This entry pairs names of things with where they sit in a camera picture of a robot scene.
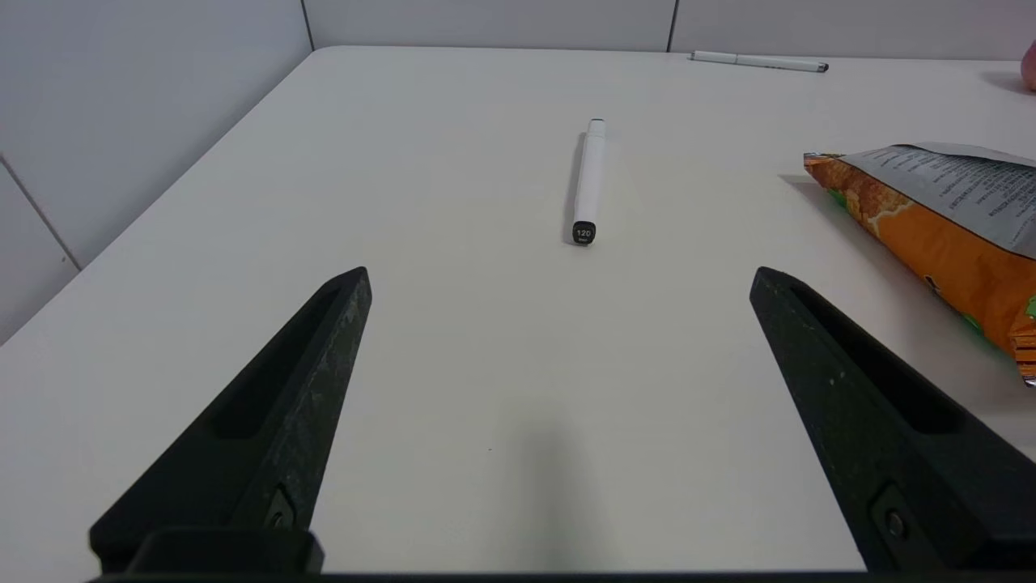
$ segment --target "orange chip bag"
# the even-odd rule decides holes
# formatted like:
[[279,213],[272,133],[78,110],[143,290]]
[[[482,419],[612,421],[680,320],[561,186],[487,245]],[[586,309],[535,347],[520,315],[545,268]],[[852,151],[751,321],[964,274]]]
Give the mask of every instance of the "orange chip bag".
[[805,166],[1036,386],[1036,162],[925,142]]

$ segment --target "black marker cap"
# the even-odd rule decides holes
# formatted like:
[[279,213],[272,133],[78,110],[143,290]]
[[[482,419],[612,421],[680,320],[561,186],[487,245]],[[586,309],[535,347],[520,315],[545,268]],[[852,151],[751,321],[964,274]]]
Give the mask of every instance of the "black marker cap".
[[589,221],[576,221],[572,225],[572,240],[579,244],[589,244],[594,242],[594,235],[597,234],[597,225]]

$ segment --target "pen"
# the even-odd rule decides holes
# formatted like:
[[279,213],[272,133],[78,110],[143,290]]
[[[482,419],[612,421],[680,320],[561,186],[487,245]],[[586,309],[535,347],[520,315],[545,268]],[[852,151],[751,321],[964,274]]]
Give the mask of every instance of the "pen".
[[576,212],[572,223],[572,240],[589,244],[597,235],[597,207],[604,181],[604,119],[595,117],[586,127],[583,157],[576,184]]
[[692,61],[722,62],[727,64],[747,64],[749,66],[765,66],[768,68],[787,68],[792,70],[809,70],[824,72],[828,63],[821,61],[805,61],[799,59],[782,59],[779,57],[755,57],[752,55],[736,55],[733,53],[711,53],[709,51],[691,51],[687,57]]

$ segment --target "snack bag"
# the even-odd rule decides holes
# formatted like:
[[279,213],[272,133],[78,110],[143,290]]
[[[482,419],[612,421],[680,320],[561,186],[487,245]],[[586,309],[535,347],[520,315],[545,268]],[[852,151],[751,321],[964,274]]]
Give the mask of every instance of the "snack bag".
[[1036,386],[1036,162],[924,142],[805,166]]

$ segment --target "white wall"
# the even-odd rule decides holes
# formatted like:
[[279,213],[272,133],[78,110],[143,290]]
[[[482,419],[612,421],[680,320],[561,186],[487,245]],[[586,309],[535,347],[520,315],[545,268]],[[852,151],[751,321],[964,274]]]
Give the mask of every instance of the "white wall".
[[0,165],[0,345],[79,269]]
[[310,50],[299,0],[0,0],[0,151],[85,264]]
[[1018,60],[1034,0],[681,0],[672,52]]
[[674,0],[305,0],[335,45],[665,51]]

